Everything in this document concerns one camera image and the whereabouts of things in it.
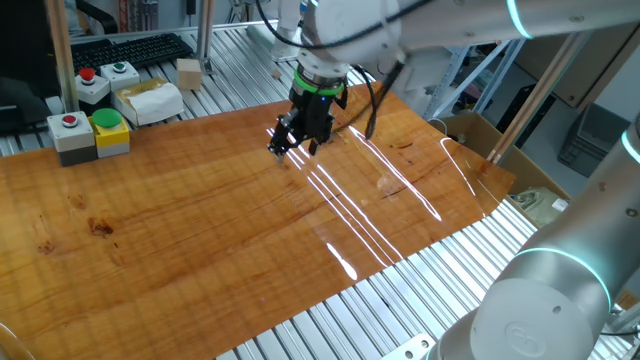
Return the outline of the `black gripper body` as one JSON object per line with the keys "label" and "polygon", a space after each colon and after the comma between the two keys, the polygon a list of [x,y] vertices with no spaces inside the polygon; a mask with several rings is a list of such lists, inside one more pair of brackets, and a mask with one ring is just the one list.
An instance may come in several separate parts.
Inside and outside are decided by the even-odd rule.
{"label": "black gripper body", "polygon": [[345,109],[348,91],[342,90],[339,95],[323,95],[307,90],[298,93],[291,89],[289,99],[298,110],[289,125],[296,142],[315,139],[317,143],[325,143],[330,137],[334,122],[330,108],[337,104],[341,109]]}

